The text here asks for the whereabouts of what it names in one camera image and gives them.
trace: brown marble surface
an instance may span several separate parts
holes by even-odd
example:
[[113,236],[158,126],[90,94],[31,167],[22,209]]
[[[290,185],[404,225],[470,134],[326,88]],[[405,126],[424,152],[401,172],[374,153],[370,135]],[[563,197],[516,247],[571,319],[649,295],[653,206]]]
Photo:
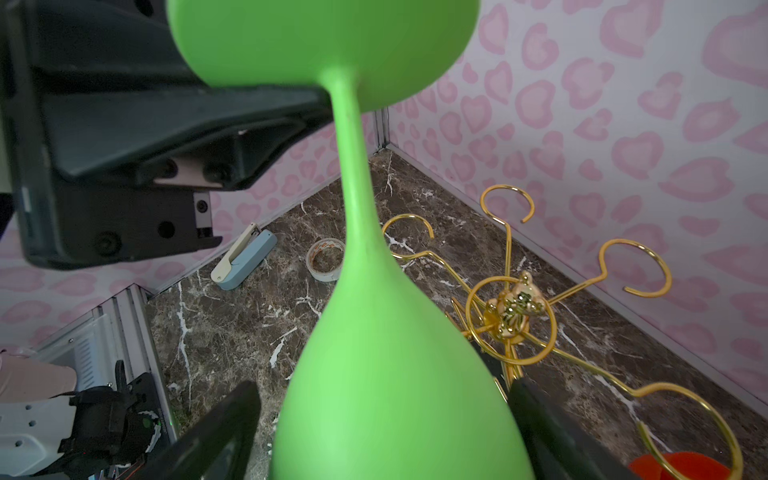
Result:
[[[503,231],[388,151],[371,163],[379,218],[420,214],[435,228],[436,239],[427,241],[419,222],[398,222],[388,231],[391,248],[433,249],[470,285],[503,273]],[[258,384],[262,410],[247,473],[254,480],[266,478],[277,415],[293,367],[333,290],[332,284],[310,276],[304,255],[321,238],[344,238],[339,182],[267,228],[277,235],[277,246],[239,288],[225,292],[210,280],[216,259],[154,297],[148,306],[182,433],[239,382]],[[573,285],[519,244],[513,249],[512,266],[531,271],[545,292]],[[450,310],[451,296],[464,302],[463,291],[431,260],[404,263],[403,268],[441,309]],[[763,417],[591,294],[579,293],[554,309],[560,322],[558,348],[608,369],[630,386],[674,382],[699,393],[720,411],[739,439],[744,478],[768,478],[768,421]],[[547,336],[543,323],[532,331],[540,338]],[[660,392],[641,401],[629,400],[602,378],[552,355],[525,373],[625,464],[645,453],[636,419],[649,425],[662,451],[695,450],[730,464],[716,426],[689,399]]]

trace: gold mug holder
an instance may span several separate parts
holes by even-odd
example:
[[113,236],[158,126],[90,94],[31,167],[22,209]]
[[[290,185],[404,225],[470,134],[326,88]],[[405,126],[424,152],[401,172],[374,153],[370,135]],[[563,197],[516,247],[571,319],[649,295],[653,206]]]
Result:
[[[504,381],[507,384],[507,387],[509,387],[511,383],[516,379],[523,377],[523,366],[538,363],[550,353],[555,353],[556,355],[559,355],[560,357],[575,364],[576,366],[580,366],[581,368],[586,369],[588,372],[594,375],[602,376],[607,381],[618,387],[619,390],[636,399],[663,390],[679,393],[695,400],[699,406],[701,406],[704,410],[707,411],[707,413],[712,416],[713,420],[717,424],[717,428],[723,434],[723,437],[728,444],[728,448],[730,449],[731,467],[728,480],[740,480],[743,474],[744,464],[739,442],[737,441],[736,436],[733,434],[733,431],[723,419],[723,416],[721,416],[720,413],[715,410],[715,408],[706,400],[702,399],[696,393],[691,392],[689,389],[668,382],[655,382],[641,386],[638,389],[633,389],[620,381],[616,376],[607,370],[579,359],[570,353],[566,353],[563,350],[555,348],[554,346],[558,336],[558,321],[555,318],[552,306],[558,302],[561,302],[562,300],[567,299],[569,296],[582,291],[588,286],[602,282],[608,277],[607,266],[605,264],[605,252],[608,247],[615,245],[616,243],[623,243],[625,245],[636,247],[654,259],[661,270],[664,272],[664,286],[662,286],[656,292],[641,292],[629,287],[624,288],[626,292],[629,292],[635,296],[641,296],[643,298],[657,298],[659,296],[663,296],[672,287],[672,273],[670,272],[670,269],[664,260],[659,257],[653,250],[646,247],[642,243],[638,243],[633,240],[626,240],[623,238],[609,240],[603,244],[598,252],[598,261],[600,263],[601,269],[600,275],[596,276],[595,278],[585,280],[584,282],[579,283],[578,285],[573,286],[572,288],[569,288],[568,290],[565,290],[564,292],[559,293],[550,299],[547,299],[541,294],[539,288],[537,288],[533,283],[532,275],[529,272],[520,272],[519,278],[515,278],[511,275],[512,227],[503,219],[498,218],[492,214],[488,210],[488,207],[485,205],[485,197],[490,192],[497,189],[512,190],[522,195],[528,201],[528,204],[530,205],[530,211],[528,212],[528,215],[526,215],[525,218],[521,220],[521,223],[525,223],[530,220],[533,217],[536,209],[531,196],[528,195],[525,190],[513,187],[512,185],[494,185],[487,188],[480,196],[480,206],[482,207],[485,214],[495,222],[503,225],[506,229],[507,242],[505,252],[505,272],[503,276],[490,276],[480,281],[474,287],[470,287],[459,276],[459,274],[456,273],[456,271],[448,262],[446,262],[442,257],[431,250],[424,250],[422,252],[411,254],[392,252],[392,255],[395,258],[401,260],[415,260],[421,257],[428,257],[434,260],[440,266],[443,266],[448,271],[448,273],[450,273],[453,279],[462,286],[468,295],[464,306],[462,306],[455,297],[451,298],[453,313],[458,317],[459,324],[464,327],[462,330],[462,335],[464,335],[464,337],[466,337],[469,341],[477,342],[477,344],[480,345],[485,353],[489,354],[502,363],[504,367]],[[382,233],[385,233],[393,223],[404,218],[421,220],[421,222],[427,228],[429,238],[435,238],[435,231],[432,229],[432,225],[430,225],[427,219],[424,217],[415,214],[401,214],[392,217],[386,223],[384,223],[384,226],[382,227]],[[487,301],[483,301],[478,292],[482,287],[491,283],[503,283],[502,291],[496,297],[488,299]],[[529,328],[531,317],[540,316],[541,314],[545,314],[548,317],[550,324],[549,339],[546,342],[531,334]],[[445,315],[451,321],[453,321],[453,318],[449,312],[445,312]],[[497,349],[491,343],[482,337],[483,334],[490,335],[491,338],[501,343],[504,346],[504,352],[500,353],[497,351]],[[516,346],[526,340],[536,346],[542,347],[542,350],[532,357],[522,359],[518,356]],[[505,391],[498,383],[497,379],[496,383],[498,385],[499,392],[501,392],[501,394],[506,399]],[[650,431],[648,430],[648,427],[645,425],[645,423],[638,422],[637,430],[648,451],[667,472],[669,472],[677,480],[689,480],[678,470],[676,470],[662,456],[658,447],[651,438]]]

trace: wall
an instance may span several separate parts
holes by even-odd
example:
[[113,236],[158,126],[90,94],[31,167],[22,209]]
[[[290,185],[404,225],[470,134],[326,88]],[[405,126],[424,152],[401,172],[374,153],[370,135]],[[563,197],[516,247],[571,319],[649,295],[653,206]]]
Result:
[[[371,153],[372,115],[363,115],[362,122]],[[165,290],[227,250],[250,222],[266,225],[338,176],[331,124],[291,147],[249,190],[211,193],[214,233],[223,237],[218,248],[74,272],[29,265],[12,220],[0,239],[0,348],[35,346],[132,283],[152,293]]]
[[391,140],[768,402],[768,3],[483,1],[470,45],[389,109]]

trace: green object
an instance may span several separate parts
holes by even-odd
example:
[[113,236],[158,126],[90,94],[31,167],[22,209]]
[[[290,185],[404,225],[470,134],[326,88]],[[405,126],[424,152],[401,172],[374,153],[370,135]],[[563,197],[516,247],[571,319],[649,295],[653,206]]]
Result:
[[455,61],[478,0],[167,5],[181,54],[207,83],[320,84],[333,103],[344,267],[288,388],[271,477],[533,479],[488,370],[382,238],[360,121],[361,107],[407,98]]

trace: roll of tape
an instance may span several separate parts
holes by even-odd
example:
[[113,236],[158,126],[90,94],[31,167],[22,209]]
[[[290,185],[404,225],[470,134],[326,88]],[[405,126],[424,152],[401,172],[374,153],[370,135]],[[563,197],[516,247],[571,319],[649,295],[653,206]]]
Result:
[[310,271],[312,276],[315,277],[315,280],[319,280],[321,282],[335,282],[339,279],[339,275],[341,275],[341,267],[342,265],[339,265],[335,269],[329,271],[329,272],[318,272],[312,267],[312,262],[315,260],[315,257],[317,257],[317,254],[325,250],[326,248],[338,248],[339,250],[344,252],[344,243],[336,238],[323,238],[320,241],[315,242],[314,245],[310,248],[310,251],[306,253],[306,268]]

